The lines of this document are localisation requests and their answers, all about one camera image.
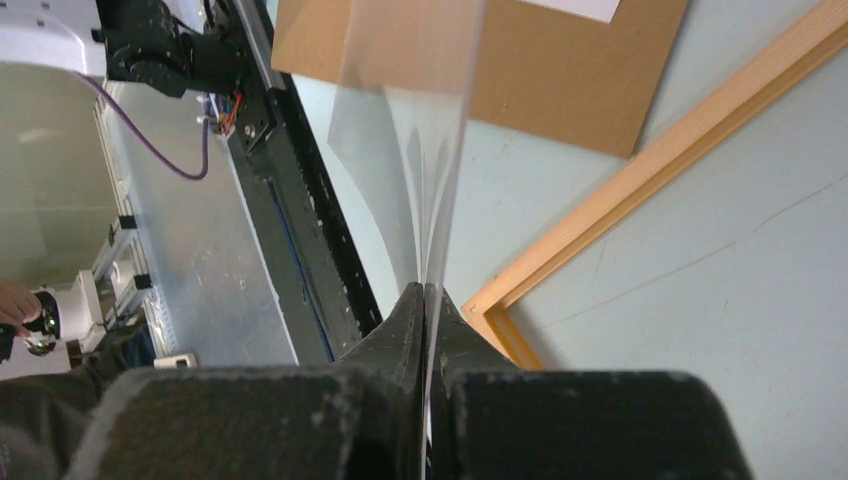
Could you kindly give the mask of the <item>wooden picture frame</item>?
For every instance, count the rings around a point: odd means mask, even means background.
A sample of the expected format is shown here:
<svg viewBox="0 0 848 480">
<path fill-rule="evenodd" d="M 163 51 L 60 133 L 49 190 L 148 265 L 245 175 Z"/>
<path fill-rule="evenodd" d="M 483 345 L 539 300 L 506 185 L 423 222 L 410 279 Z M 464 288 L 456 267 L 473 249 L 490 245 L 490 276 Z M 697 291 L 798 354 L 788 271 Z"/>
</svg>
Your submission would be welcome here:
<svg viewBox="0 0 848 480">
<path fill-rule="evenodd" d="M 817 2 L 473 295 L 466 321 L 513 363 L 542 369 L 509 307 L 846 46 L 846 1 Z"/>
</svg>

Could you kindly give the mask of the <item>printed photo with white border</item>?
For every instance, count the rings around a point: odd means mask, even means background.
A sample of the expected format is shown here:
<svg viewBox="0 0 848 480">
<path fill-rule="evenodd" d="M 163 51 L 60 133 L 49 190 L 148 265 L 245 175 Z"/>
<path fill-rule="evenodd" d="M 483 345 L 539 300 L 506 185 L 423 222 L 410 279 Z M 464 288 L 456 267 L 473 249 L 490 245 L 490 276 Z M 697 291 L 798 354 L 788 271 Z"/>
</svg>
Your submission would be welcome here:
<svg viewBox="0 0 848 480">
<path fill-rule="evenodd" d="M 609 24 L 620 0 L 522 0 L 524 3 Z"/>
</svg>

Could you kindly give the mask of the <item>clear acrylic sheet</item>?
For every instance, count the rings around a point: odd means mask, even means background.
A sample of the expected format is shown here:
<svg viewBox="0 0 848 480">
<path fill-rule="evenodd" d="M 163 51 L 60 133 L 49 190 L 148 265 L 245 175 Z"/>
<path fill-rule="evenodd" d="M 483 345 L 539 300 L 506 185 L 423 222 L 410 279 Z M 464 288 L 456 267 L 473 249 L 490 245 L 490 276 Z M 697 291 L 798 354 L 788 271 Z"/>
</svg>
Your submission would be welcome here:
<svg viewBox="0 0 848 480">
<path fill-rule="evenodd" d="M 484 5 L 356 1 L 328 142 L 395 277 L 441 286 Z"/>
</svg>

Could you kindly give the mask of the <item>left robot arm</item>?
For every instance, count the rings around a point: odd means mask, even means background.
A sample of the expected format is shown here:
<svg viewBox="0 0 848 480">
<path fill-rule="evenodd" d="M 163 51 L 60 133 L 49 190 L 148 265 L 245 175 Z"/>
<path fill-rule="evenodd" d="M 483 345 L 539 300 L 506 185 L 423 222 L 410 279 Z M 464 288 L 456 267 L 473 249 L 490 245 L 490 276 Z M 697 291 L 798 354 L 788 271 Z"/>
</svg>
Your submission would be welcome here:
<svg viewBox="0 0 848 480">
<path fill-rule="evenodd" d="M 145 84 L 180 98 L 229 95 L 246 70 L 225 31 L 196 31 L 164 1 L 4 1 L 1 59 Z"/>
</svg>

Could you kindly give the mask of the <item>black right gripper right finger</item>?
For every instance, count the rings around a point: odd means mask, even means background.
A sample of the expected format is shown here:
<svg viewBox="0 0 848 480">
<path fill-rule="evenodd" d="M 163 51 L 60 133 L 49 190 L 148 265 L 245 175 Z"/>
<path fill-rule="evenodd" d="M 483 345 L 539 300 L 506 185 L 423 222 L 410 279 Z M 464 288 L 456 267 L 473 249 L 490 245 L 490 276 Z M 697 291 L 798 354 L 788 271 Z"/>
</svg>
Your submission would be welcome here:
<svg viewBox="0 0 848 480">
<path fill-rule="evenodd" d="M 525 370 L 433 285 L 431 479 L 749 479 L 725 408 L 664 370 Z"/>
</svg>

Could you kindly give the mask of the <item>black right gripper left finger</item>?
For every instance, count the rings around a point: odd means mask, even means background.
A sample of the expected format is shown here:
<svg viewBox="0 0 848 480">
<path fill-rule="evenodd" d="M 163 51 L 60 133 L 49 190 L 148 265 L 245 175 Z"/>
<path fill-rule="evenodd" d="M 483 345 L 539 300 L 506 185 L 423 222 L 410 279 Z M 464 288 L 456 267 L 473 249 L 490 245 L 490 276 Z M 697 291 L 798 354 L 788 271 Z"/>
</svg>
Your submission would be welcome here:
<svg viewBox="0 0 848 480">
<path fill-rule="evenodd" d="M 107 391 L 71 479 L 420 479 L 424 288 L 323 366 L 135 370 Z"/>
</svg>

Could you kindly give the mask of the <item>person's hand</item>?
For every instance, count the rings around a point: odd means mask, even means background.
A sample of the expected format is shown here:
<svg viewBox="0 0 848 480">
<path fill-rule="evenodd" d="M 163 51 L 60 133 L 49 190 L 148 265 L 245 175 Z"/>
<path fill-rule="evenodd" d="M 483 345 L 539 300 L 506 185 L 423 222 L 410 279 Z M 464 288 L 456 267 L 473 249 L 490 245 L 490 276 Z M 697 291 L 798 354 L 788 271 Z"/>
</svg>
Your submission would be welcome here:
<svg viewBox="0 0 848 480">
<path fill-rule="evenodd" d="M 42 305 L 30 288 L 22 283 L 1 281 L 1 323 L 15 328 L 18 336 L 31 334 L 26 327 L 42 314 Z"/>
</svg>

